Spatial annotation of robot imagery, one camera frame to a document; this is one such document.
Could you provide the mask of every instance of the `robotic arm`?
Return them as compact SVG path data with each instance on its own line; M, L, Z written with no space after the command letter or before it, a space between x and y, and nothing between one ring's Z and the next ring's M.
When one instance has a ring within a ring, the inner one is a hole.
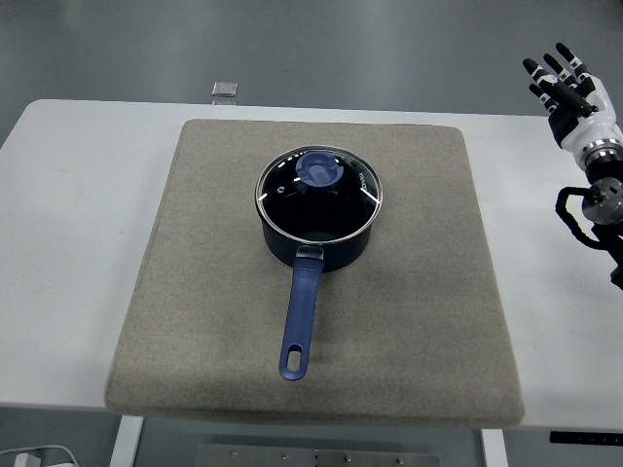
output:
M524 67L534 80L530 90L549 113L554 139L573 154L591 184L588 189L563 188L556 212L583 244L610 254L617 264L611 281L623 289L623 133L602 81L565 45L557 44L556 50L571 72L550 54L543 58L557 76L527 58ZM597 240L585 235L568 213L569 196L584 198L582 212L594 223Z

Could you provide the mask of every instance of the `saucepan handle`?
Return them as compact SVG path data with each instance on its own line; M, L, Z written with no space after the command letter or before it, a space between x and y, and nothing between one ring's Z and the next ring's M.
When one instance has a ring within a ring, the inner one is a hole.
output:
M324 269L321 250L319 255L300 253L292 265L292 290L279 358L279 372L292 381L304 377L308 370L315 298Z

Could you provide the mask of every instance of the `lid knob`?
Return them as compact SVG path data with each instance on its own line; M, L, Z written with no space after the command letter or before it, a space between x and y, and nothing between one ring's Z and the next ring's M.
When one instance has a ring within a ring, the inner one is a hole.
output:
M342 178L344 168L338 165L334 154L314 151L305 154L296 162L296 173L309 186L325 188Z

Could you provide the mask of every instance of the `glass lid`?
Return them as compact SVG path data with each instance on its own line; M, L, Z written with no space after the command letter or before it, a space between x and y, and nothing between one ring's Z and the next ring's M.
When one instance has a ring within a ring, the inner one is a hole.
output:
M326 146L290 151L274 160L256 188L262 218L303 243L342 241L365 230L383 201L368 163Z

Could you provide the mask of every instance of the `black cable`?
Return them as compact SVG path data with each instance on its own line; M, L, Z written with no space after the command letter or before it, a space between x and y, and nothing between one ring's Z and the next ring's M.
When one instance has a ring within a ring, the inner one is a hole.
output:
M588 237L580 228L575 218L567 211L568 197L574 195L584 198L598 199L600 197L600 191L597 187L591 188L576 188L576 187L564 187L558 193L558 199L556 200L556 214L567 224L567 227L571 230L571 233L582 244L593 248L594 250L606 250L607 247L601 244L599 241Z

